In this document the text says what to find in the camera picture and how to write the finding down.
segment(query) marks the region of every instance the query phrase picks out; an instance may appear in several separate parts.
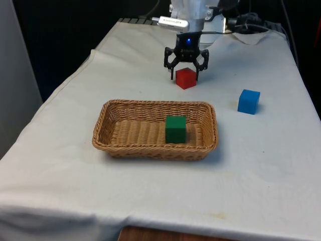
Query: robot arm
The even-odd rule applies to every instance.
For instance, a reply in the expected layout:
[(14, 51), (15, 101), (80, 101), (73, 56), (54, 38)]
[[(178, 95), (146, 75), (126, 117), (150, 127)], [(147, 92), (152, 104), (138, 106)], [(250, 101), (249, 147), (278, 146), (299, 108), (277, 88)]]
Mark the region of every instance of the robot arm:
[[(163, 28), (177, 31), (177, 41), (174, 49), (165, 48), (164, 67), (171, 70), (171, 79), (174, 77), (174, 68), (180, 62), (193, 63), (196, 67), (197, 80), (199, 71), (208, 68), (209, 51), (200, 50), (200, 38), (204, 29), (206, 17), (213, 14), (213, 9), (220, 12), (238, 4), (239, 0), (172, 0), (171, 18), (161, 17), (158, 25)], [(170, 63), (169, 56), (175, 54)], [(204, 58), (203, 64), (197, 61), (199, 56)]]

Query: red cube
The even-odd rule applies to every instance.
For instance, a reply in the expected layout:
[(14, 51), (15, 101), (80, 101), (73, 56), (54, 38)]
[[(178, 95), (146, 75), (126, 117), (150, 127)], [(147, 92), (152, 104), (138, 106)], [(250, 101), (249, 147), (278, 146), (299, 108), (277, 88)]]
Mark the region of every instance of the red cube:
[(190, 68), (176, 71), (176, 84), (182, 89), (196, 86), (196, 72)]

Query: blue cube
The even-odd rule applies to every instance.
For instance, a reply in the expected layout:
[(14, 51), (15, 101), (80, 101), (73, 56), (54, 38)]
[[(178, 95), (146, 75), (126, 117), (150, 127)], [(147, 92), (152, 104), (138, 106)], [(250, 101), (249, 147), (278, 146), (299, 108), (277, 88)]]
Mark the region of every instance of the blue cube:
[(259, 104), (259, 99), (260, 92), (247, 89), (243, 90), (237, 111), (247, 114), (255, 114)]

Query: wicker basket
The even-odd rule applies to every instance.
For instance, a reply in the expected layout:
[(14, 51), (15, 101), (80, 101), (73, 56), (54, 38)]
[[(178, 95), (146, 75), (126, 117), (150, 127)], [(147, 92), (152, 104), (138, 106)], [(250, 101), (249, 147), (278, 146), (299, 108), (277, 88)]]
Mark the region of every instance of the wicker basket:
[[(165, 143), (168, 115), (186, 116), (187, 144)], [(113, 157), (201, 160), (218, 144), (215, 112), (205, 102), (111, 100), (101, 110), (92, 144)]]

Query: white tablecloth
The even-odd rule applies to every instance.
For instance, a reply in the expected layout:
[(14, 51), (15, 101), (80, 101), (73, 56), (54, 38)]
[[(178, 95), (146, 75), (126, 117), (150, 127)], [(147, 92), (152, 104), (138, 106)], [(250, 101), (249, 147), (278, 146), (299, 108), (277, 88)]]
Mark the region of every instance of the white tablecloth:
[[(285, 39), (220, 37), (188, 90), (163, 68), (174, 44), (174, 32), (118, 23), (54, 92), (0, 161), (0, 240), (115, 240), (126, 225), (321, 240), (321, 125)], [(237, 112), (243, 89), (261, 92), (258, 114)], [(113, 159), (91, 138), (119, 98), (207, 101), (219, 146), (194, 163)]]

